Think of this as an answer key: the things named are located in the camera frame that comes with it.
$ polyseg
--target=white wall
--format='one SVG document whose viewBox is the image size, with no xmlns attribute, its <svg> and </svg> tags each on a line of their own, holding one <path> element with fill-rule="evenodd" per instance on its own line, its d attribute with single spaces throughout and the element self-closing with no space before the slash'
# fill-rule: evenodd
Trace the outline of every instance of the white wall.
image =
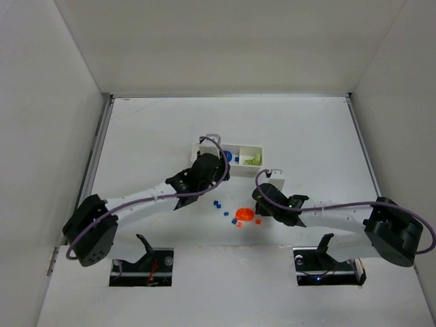
<svg viewBox="0 0 436 327">
<path fill-rule="evenodd" d="M 0 1 L 0 319 L 33 326 L 102 97 L 52 0 Z"/>
<path fill-rule="evenodd" d="M 436 227 L 435 17 L 436 1 L 406 1 L 352 101 L 382 193 Z M 436 251 L 416 264 L 435 316 Z"/>
<path fill-rule="evenodd" d="M 99 88 L 347 92 L 404 0 L 56 0 Z"/>
</svg>

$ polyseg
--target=green object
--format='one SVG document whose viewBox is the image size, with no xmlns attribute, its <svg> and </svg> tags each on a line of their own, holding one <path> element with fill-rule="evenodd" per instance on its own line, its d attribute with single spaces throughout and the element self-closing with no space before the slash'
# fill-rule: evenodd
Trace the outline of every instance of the green object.
<svg viewBox="0 0 436 327">
<path fill-rule="evenodd" d="M 254 155 L 253 159 L 247 159 L 244 161 L 245 165 L 250 165 L 250 166 L 260 166 L 262 164 L 262 157 L 260 156 L 260 153 L 256 153 Z"/>
<path fill-rule="evenodd" d="M 254 165 L 255 166 L 260 166 L 260 163 L 262 162 L 261 158 L 260 158 L 260 153 L 256 153 L 254 156 Z"/>
</svg>

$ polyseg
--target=blue object in bin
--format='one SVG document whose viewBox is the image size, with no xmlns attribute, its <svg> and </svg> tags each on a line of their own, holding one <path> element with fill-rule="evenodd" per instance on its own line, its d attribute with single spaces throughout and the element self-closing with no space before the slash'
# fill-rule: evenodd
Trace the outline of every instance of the blue object in bin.
<svg viewBox="0 0 436 327">
<path fill-rule="evenodd" d="M 225 156 L 227 157 L 227 161 L 230 162 L 233 158 L 232 153 L 229 151 L 224 151 L 224 153 L 225 153 Z"/>
</svg>

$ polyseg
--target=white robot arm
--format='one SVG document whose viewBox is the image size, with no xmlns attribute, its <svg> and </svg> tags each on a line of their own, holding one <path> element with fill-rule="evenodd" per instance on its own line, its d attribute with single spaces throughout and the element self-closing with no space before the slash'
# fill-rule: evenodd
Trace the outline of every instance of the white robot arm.
<svg viewBox="0 0 436 327">
<path fill-rule="evenodd" d="M 320 257 L 335 262 L 382 257 L 398 266 L 413 265 L 423 227 L 413 216 L 396 209 L 392 200 L 378 198 L 373 206 L 364 208 L 323 210 L 323 207 L 335 203 L 304 195 L 287 198 L 281 193 L 284 184 L 282 171 L 271 170 L 268 176 L 268 182 L 258 185 L 252 194 L 257 202 L 257 214 L 273 216 L 288 226 L 345 231 L 324 235 L 317 248 Z M 313 211 L 313 208 L 320 207 L 321 210 Z"/>
<path fill-rule="evenodd" d="M 217 134 L 201 137 L 198 158 L 192 167 L 156 187 L 114 199 L 102 200 L 97 194 L 87 197 L 62 229 L 70 244 L 67 257 L 79 260 L 82 266 L 92 266 L 105 257 L 123 260 L 111 250 L 119 228 L 155 213 L 187 206 L 230 178 L 230 166 L 220 141 Z M 137 258 L 136 264 L 147 265 L 152 249 L 142 235 L 137 237 L 146 254 Z"/>
</svg>

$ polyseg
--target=white table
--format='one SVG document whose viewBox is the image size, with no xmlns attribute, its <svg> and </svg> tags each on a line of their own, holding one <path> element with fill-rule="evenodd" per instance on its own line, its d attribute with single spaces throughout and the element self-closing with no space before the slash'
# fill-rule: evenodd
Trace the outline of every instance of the white table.
<svg viewBox="0 0 436 327">
<path fill-rule="evenodd" d="M 207 133 L 263 146 L 264 167 L 283 169 L 287 195 L 377 197 L 343 97 L 117 99 L 93 193 L 160 183 L 189 165 Z M 195 204 L 119 231 L 126 247 L 136 233 L 174 247 L 172 287 L 107 287 L 109 260 L 82 268 L 61 253 L 40 326 L 433 326 L 414 270 L 382 259 L 364 260 L 363 287 L 298 287 L 290 246 L 317 245 L 326 230 L 272 219 L 235 228 L 223 211 L 253 207 L 253 189 L 252 178 L 232 177 Z"/>
</svg>

